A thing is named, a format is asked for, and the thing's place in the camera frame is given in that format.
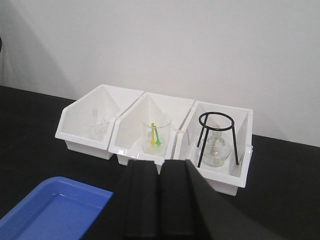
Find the glass beaker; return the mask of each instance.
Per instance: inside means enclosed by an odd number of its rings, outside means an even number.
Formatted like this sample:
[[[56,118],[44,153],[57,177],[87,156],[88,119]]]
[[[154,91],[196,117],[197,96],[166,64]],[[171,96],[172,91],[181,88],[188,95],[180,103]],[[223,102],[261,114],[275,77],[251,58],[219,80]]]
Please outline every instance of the glass beaker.
[[[149,116],[142,121],[143,151],[146,154],[165,157],[170,138],[171,119],[168,115]]]

